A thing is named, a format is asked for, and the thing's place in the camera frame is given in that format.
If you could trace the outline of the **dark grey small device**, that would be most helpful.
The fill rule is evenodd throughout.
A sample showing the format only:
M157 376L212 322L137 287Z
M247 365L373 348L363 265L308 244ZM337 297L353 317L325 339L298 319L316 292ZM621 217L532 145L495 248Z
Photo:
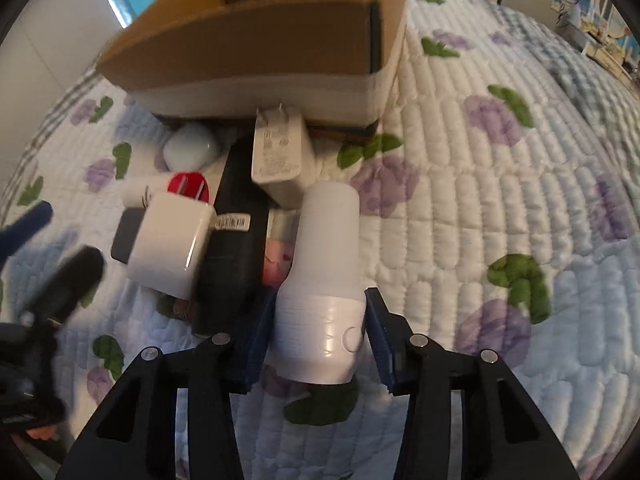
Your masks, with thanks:
M111 257L114 260L123 264L128 263L144 215L144 208L126 208L124 210L111 247Z

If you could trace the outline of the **white cube charger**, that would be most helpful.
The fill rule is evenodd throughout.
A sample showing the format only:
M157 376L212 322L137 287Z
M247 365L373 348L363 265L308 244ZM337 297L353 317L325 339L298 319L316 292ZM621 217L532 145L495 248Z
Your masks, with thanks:
M214 208L172 193L156 194L146 208L127 263L127 278L188 300L198 274Z

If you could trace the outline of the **white tube with red cap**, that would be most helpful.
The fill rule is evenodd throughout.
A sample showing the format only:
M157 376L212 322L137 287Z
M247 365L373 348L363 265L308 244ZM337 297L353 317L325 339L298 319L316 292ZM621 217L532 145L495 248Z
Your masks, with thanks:
M218 181L200 172L168 172L129 180L122 189L120 198L125 208L146 208L152 198L160 193L177 194L211 204L218 184Z

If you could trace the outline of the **black rectangular box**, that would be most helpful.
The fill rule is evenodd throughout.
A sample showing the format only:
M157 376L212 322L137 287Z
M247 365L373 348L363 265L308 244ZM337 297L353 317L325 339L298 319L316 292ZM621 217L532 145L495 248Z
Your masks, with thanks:
M252 180L253 139L232 144L214 201L214 228L192 296L195 335L235 334L259 307L269 197Z

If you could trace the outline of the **white cylindrical bottle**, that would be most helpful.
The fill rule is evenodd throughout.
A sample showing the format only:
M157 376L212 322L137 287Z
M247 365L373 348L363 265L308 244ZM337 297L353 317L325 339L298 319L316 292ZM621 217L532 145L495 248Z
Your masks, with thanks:
M308 188L271 339L277 373L294 382L350 382L366 310L359 270L359 195L342 182Z

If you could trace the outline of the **white power adapter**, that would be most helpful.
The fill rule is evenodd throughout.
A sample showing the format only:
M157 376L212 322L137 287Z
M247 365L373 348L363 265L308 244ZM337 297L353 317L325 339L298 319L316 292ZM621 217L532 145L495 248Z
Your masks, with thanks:
M314 149L299 110L256 110L252 180L281 208L299 209L315 180Z

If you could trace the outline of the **white earbuds case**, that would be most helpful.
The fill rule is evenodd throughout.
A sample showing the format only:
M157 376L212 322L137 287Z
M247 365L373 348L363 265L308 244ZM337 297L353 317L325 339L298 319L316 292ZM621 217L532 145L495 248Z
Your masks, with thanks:
M176 130L163 146L163 158L173 172L195 172L212 164L221 154L216 136L198 122Z

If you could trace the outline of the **floral quilted bedspread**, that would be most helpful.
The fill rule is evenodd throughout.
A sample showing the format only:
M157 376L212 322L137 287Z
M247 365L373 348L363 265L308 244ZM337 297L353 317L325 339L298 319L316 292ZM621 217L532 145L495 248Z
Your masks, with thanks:
M443 347L493 348L547 417L581 479L602 479L639 420L639 206L597 135L480 0L407 0L390 104L373 141L314 141L318 177L361 200L363 287ZM1 225L40 200L51 223L1 273L1 319L80 245L103 281L58 333L55 389L77 437L148 344L195 346L168 296L126 278L111 249L120 192L159 174L170 130L85 73L44 118L1 195ZM247 479L390 479L407 398L365 348L337 393L262 368L232 399Z

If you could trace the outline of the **grey checkered blanket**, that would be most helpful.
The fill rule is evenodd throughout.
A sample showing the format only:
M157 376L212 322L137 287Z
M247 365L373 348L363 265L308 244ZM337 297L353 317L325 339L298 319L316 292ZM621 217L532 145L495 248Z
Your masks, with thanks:
M509 34L541 62L590 125L638 207L639 99L547 26L505 6L495 6L494 13Z

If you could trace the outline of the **cardboard box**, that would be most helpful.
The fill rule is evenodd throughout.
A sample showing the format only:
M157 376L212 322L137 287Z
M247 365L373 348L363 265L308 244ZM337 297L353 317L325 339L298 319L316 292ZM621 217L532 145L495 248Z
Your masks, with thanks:
M155 0L98 72L162 117L240 119L285 105L367 129L386 107L406 0Z

